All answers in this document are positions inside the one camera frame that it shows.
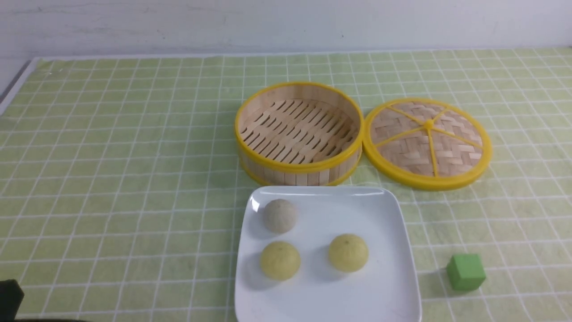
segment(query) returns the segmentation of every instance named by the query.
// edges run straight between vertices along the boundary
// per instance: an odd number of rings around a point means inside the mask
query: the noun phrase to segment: green checkered tablecloth
[[[346,184],[402,207],[423,321],[572,319],[572,49],[41,60],[0,117],[0,280],[19,317],[236,321],[246,200],[235,113],[283,81],[333,85],[369,112],[420,96],[469,112],[494,144],[489,170],[423,192],[363,158]],[[482,256],[457,294],[443,268]]]

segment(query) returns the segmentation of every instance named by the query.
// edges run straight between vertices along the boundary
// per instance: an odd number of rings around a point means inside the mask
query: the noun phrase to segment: bamboo steamer
[[[235,134],[241,165],[260,184],[337,185],[361,157],[363,115],[337,89],[284,83],[259,91],[240,107]]]

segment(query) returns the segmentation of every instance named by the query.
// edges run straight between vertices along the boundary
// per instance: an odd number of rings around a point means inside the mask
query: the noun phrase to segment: black object
[[[0,282],[0,322],[84,322],[69,319],[16,319],[24,292],[16,280]]]
[[[0,282],[0,321],[14,321],[24,292],[16,280]]]

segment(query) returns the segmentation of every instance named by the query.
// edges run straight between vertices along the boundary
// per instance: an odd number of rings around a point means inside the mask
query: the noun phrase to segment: white wall
[[[572,0],[0,0],[0,58],[572,45]]]

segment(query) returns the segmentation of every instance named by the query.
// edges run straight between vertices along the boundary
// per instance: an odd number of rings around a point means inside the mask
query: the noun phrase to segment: green cube
[[[457,254],[447,264],[447,275],[453,290],[476,290],[487,278],[478,254]]]

